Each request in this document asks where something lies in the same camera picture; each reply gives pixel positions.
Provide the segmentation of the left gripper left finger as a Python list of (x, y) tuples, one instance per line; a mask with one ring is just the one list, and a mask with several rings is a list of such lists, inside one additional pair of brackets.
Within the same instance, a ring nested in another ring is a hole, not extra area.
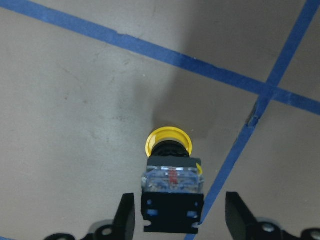
[(122, 195), (112, 225), (114, 240), (133, 240), (136, 225), (135, 197), (133, 193)]

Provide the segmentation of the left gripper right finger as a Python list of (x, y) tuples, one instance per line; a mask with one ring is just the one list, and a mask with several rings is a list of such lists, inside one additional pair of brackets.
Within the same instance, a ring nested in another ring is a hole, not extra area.
[(225, 221), (233, 240), (250, 240), (258, 224), (237, 192), (226, 193)]

